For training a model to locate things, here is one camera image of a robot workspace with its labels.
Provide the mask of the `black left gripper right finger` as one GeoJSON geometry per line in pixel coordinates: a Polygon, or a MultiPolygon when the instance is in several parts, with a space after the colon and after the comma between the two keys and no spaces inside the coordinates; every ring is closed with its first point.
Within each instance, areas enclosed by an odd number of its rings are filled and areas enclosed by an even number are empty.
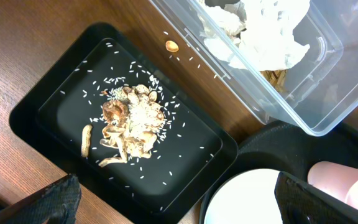
{"type": "Polygon", "coordinates": [[[358,210],[297,177],[280,172],[274,191],[284,224],[358,224],[358,210]]]}

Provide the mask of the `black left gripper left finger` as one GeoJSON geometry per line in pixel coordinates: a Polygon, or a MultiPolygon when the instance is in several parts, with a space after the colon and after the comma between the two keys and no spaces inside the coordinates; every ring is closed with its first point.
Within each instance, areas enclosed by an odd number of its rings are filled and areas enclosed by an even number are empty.
{"type": "Polygon", "coordinates": [[[76,222],[81,187],[75,174],[68,174],[52,184],[0,211],[0,224],[76,222]]]}

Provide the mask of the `grey plate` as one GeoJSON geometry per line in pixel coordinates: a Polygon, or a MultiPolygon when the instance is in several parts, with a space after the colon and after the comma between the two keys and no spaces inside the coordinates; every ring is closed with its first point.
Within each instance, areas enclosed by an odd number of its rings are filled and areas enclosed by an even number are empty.
{"type": "Polygon", "coordinates": [[[275,198],[278,170],[254,169],[227,180],[212,196],[205,224],[282,224],[275,198]]]}

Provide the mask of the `pink cup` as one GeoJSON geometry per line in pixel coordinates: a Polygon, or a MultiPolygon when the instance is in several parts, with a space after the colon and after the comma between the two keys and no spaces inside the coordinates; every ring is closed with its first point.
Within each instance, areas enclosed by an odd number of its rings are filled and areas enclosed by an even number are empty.
{"type": "Polygon", "coordinates": [[[308,172],[308,183],[358,209],[358,169],[333,162],[318,162],[308,172]]]}

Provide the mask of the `rice and food scraps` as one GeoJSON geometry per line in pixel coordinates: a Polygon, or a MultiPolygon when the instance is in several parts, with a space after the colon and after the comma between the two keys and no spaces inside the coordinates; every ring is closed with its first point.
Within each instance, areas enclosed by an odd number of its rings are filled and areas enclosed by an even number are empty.
{"type": "Polygon", "coordinates": [[[221,147],[161,77],[112,39],[86,55],[44,112],[77,154],[151,210],[178,198],[221,147]]]}

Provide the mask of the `white napkin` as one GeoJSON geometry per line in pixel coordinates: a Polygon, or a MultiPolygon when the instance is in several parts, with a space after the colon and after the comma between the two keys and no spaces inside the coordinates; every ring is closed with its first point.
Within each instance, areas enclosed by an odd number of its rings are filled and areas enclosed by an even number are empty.
{"type": "Polygon", "coordinates": [[[224,7],[198,4],[258,71],[292,68],[310,49],[293,35],[310,8],[309,0],[240,0],[224,7]]]}

